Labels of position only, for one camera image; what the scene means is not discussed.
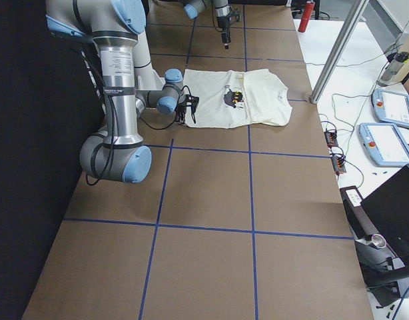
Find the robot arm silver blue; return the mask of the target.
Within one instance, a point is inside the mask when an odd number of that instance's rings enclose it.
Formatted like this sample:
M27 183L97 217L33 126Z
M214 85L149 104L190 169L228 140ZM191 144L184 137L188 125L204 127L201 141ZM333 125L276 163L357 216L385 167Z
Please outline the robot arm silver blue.
M226 50L231 43L230 28L233 23L238 22L239 15L228 1L223 0L188 0L179 1L189 19L196 19L201 13L210 11L212 15L212 26L219 33L222 44Z
M192 100L182 73L169 69L161 79L153 69L141 1L47 1L46 10L52 34L94 44L101 60L107 124L84 142L83 171L98 180L141 182L152 153L137 119L145 109L181 117Z

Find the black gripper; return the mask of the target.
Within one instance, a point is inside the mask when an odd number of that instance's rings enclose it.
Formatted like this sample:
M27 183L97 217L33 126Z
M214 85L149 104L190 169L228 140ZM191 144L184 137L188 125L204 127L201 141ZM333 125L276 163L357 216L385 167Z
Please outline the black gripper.
M187 112L187 104L179 103L175 109L175 121L179 124L185 124L186 112Z
M225 49L229 49L231 42L229 30L231 8L216 8L214 12L216 13L217 28L221 31L222 44Z

